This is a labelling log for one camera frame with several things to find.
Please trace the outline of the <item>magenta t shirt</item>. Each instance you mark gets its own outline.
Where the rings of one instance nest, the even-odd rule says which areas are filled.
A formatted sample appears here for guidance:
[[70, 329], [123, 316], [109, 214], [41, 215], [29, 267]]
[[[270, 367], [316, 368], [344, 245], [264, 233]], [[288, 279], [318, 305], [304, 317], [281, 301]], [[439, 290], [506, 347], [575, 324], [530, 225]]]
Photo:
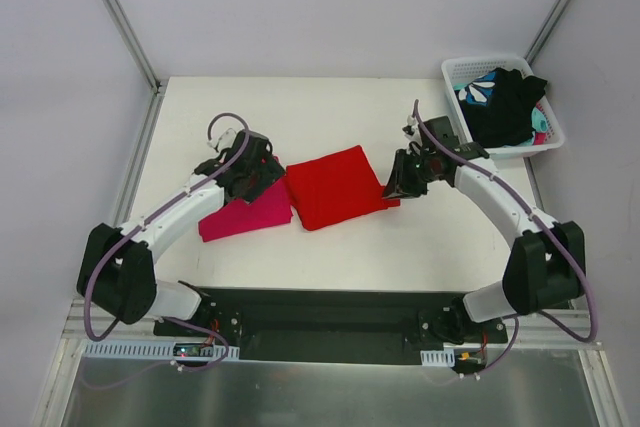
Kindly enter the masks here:
[[246, 203], [237, 199], [220, 211], [210, 214], [198, 223], [198, 233], [203, 242], [286, 225], [293, 217], [285, 182], [280, 179], [258, 199]]

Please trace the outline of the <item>red t shirt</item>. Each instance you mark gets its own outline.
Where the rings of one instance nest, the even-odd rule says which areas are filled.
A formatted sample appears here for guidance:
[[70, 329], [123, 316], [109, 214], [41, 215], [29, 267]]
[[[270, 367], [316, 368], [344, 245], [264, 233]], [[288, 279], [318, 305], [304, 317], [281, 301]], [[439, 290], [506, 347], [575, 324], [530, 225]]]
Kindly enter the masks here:
[[382, 196], [384, 186], [360, 145], [287, 166], [285, 184], [307, 231], [401, 205]]

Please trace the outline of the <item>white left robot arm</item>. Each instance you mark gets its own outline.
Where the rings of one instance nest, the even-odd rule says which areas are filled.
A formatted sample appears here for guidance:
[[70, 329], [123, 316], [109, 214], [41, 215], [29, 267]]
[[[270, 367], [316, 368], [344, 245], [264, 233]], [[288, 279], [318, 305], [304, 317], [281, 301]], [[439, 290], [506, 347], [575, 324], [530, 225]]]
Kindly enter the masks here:
[[215, 157], [197, 165], [184, 186], [155, 211], [118, 227], [101, 223], [86, 243], [77, 292], [116, 323], [132, 325], [146, 316], [175, 318], [188, 335], [211, 324], [207, 300], [183, 282], [157, 279], [155, 264], [189, 228], [233, 201], [251, 204], [285, 170], [271, 141], [253, 131], [228, 130]]

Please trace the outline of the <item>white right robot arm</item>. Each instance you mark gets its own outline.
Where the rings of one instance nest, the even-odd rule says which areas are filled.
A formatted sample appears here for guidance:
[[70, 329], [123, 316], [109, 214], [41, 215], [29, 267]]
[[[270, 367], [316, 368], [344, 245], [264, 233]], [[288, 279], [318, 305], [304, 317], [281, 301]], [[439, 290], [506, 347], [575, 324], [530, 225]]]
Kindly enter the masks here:
[[460, 345], [476, 339], [490, 321], [546, 315], [591, 296], [584, 233], [576, 223], [560, 223], [526, 201], [481, 145], [460, 142], [448, 117], [423, 122], [410, 116], [403, 132], [409, 144], [394, 154], [384, 198], [419, 198], [429, 184], [445, 182], [480, 209], [510, 249], [500, 280], [455, 298], [430, 321], [434, 337]]

